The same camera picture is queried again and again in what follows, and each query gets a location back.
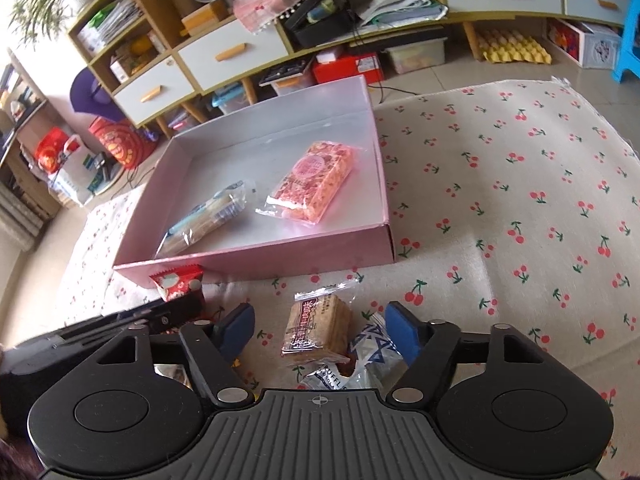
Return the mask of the clear plastic storage bin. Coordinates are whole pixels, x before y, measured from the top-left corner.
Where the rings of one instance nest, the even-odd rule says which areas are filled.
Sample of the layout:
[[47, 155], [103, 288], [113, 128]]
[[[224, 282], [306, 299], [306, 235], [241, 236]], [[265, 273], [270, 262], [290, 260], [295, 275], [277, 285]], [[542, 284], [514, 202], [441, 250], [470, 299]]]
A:
[[390, 65], [398, 75], [424, 70], [445, 63], [445, 44], [447, 38], [436, 38], [404, 44], [384, 50]]

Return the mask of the blue silver chocolate pack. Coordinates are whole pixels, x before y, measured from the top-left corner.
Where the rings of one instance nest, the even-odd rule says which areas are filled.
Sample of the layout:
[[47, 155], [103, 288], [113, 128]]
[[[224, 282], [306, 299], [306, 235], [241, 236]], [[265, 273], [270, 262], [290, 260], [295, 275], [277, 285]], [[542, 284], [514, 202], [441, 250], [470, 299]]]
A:
[[373, 313], [350, 343], [355, 367], [346, 389], [376, 389], [382, 396], [406, 369], [404, 358], [388, 336], [380, 312]]

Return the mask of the clear wafer pack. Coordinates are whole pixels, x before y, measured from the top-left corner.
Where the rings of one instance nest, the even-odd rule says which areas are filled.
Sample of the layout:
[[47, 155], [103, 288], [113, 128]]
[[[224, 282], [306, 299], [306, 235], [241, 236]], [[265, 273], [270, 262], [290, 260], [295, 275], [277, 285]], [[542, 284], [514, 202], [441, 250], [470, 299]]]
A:
[[248, 205], [255, 203], [256, 195], [252, 180], [239, 180], [218, 190], [167, 229], [154, 257], [169, 258], [185, 252], [242, 214]]

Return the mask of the pink floral snack pack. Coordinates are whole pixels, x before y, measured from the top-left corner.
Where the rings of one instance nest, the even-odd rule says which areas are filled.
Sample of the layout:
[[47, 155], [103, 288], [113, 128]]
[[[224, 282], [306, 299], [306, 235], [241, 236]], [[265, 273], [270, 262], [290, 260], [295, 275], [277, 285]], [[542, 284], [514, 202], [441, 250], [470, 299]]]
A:
[[266, 196], [258, 214], [315, 226], [356, 167], [362, 148], [316, 141]]

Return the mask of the long silver-green snack pack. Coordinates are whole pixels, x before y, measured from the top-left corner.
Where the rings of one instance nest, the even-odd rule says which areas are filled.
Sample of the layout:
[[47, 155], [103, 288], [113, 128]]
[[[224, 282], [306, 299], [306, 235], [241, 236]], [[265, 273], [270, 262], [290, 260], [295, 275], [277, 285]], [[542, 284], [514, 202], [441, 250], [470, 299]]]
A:
[[305, 390], [348, 390], [355, 389], [352, 380], [354, 368], [346, 363], [326, 363], [316, 367], [299, 379], [298, 388]]

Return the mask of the small red candy pack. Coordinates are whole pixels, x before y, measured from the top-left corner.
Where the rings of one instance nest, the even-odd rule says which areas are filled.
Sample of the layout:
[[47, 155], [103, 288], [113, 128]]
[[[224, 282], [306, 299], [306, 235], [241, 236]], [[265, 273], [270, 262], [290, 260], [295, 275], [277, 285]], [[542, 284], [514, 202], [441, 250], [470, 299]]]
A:
[[160, 296], [170, 301], [189, 294], [203, 297], [204, 269], [197, 264], [179, 266], [150, 276]]

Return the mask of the red gift bag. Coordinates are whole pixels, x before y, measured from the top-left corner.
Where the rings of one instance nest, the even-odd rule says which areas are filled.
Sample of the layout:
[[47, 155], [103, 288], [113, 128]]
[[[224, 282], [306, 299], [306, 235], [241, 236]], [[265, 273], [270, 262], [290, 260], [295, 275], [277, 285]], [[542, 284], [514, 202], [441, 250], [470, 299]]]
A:
[[61, 167], [66, 153], [79, 148], [79, 142], [64, 130], [52, 127], [38, 142], [35, 159], [38, 167], [47, 174], [55, 174]]

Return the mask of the yellow egg tray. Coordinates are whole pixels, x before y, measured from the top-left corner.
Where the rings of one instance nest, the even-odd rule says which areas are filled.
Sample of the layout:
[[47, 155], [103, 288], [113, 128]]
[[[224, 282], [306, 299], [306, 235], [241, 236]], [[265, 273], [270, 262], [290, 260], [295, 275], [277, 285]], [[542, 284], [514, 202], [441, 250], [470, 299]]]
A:
[[494, 64], [524, 62], [551, 65], [551, 54], [532, 36], [517, 29], [486, 29], [477, 37], [485, 61]]

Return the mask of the wooden tv cabinet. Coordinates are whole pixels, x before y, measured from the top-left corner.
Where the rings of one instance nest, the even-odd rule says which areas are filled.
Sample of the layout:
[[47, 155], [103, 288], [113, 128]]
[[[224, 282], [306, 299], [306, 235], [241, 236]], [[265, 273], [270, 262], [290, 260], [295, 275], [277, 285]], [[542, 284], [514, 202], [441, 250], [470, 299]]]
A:
[[[94, 0], [91, 11], [110, 0]], [[177, 105], [244, 80], [271, 66], [344, 42], [405, 35], [442, 24], [512, 20], [518, 16], [578, 18], [620, 26], [631, 0], [432, 0], [446, 6], [438, 20], [382, 24], [358, 18], [363, 0], [298, 0], [250, 30], [236, 15], [207, 22], [195, 34], [170, 0], [134, 0], [141, 14], [99, 52], [79, 40], [85, 12], [70, 40], [98, 84], [130, 122], [143, 126]]]

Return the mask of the pink cardboard box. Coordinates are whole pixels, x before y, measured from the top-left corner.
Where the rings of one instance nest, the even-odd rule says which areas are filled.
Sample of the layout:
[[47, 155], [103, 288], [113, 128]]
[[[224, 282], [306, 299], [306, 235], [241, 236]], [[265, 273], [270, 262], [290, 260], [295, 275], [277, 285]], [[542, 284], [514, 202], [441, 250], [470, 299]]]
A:
[[[256, 214], [314, 141], [356, 151], [355, 167], [315, 226]], [[166, 230], [227, 185], [250, 184], [246, 209], [174, 258]], [[149, 288], [161, 270], [195, 263], [228, 281], [284, 278], [393, 262], [378, 130], [366, 81], [352, 77], [278, 96], [175, 136], [145, 185], [114, 269]]]

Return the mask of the white shopping bag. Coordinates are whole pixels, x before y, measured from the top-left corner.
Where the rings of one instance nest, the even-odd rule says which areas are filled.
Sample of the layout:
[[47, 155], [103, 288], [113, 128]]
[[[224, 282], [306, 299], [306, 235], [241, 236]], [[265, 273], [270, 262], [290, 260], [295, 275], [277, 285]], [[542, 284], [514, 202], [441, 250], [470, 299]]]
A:
[[74, 134], [63, 145], [53, 182], [77, 206], [86, 206], [106, 183], [105, 164], [102, 153], [93, 153]]

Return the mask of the cherry print floor cloth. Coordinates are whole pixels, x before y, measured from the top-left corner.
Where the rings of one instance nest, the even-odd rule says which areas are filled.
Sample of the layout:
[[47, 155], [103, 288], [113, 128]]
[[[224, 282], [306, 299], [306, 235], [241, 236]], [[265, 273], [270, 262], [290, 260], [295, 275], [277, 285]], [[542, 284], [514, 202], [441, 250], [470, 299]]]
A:
[[296, 292], [355, 282], [361, 328], [397, 300], [468, 332], [512, 324], [598, 390], [615, 422], [599, 469], [639, 471], [639, 162], [566, 84], [503, 81], [374, 113], [397, 259], [209, 286], [214, 313], [254, 304], [240, 372], [255, 391], [305, 387], [280, 355]]

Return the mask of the red shoe box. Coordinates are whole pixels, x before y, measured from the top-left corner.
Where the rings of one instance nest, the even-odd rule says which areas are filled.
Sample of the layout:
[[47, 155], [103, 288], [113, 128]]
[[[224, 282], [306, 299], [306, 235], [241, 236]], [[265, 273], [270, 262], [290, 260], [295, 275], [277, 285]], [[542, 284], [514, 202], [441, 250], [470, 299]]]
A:
[[343, 54], [335, 61], [326, 64], [314, 61], [311, 71], [318, 84], [356, 76], [363, 76], [367, 84], [377, 84], [384, 80], [384, 72], [376, 53]]

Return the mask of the purple plush toy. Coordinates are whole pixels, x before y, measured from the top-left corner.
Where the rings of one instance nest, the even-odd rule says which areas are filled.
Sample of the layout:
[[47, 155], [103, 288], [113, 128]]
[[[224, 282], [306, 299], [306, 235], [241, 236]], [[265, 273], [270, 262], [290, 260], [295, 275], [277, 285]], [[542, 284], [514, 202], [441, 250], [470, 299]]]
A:
[[70, 87], [70, 104], [76, 113], [99, 116], [110, 122], [126, 118], [88, 67], [83, 68]]

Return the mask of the red round gift box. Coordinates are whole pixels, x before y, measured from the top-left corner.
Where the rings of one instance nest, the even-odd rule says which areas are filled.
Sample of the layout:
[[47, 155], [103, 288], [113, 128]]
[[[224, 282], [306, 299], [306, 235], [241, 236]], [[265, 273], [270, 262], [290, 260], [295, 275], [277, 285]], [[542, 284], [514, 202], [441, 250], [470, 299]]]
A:
[[136, 128], [128, 119], [112, 122], [97, 117], [88, 131], [126, 170], [137, 169], [157, 147], [157, 140], [152, 140], [145, 129]]

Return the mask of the white patterned toy box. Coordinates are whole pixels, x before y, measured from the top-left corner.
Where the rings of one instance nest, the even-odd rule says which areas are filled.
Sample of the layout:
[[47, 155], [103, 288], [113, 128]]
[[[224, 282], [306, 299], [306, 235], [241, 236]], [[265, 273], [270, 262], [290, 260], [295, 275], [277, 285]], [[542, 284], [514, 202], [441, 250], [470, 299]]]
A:
[[587, 70], [612, 70], [622, 44], [616, 28], [560, 18], [546, 19], [546, 37]]

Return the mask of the clear cracker pack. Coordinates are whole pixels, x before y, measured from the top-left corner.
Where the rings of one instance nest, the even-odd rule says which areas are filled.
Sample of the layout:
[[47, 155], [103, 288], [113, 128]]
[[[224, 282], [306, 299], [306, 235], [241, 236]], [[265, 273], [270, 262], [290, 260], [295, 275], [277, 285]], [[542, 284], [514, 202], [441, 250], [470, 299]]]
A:
[[280, 351], [287, 366], [349, 362], [349, 326], [359, 285], [348, 278], [296, 292]]

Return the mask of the black storage bag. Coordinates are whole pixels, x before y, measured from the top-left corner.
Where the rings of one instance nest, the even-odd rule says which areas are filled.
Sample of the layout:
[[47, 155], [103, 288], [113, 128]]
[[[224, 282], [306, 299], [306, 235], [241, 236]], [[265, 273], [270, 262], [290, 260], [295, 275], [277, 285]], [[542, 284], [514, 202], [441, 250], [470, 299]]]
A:
[[347, 35], [358, 24], [350, 0], [303, 0], [283, 27], [294, 47], [307, 49]]

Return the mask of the blue plastic stool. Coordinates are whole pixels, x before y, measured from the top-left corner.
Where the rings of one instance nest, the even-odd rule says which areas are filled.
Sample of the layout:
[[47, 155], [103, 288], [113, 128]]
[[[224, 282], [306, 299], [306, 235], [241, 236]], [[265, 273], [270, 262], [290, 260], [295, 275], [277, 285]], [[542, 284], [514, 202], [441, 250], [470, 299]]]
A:
[[640, 0], [630, 0], [624, 21], [620, 53], [618, 54], [614, 70], [612, 70], [612, 78], [616, 82], [621, 82], [626, 72], [631, 72], [637, 77], [640, 77], [639, 48], [636, 47], [636, 32], [638, 32], [639, 29], [639, 11]]

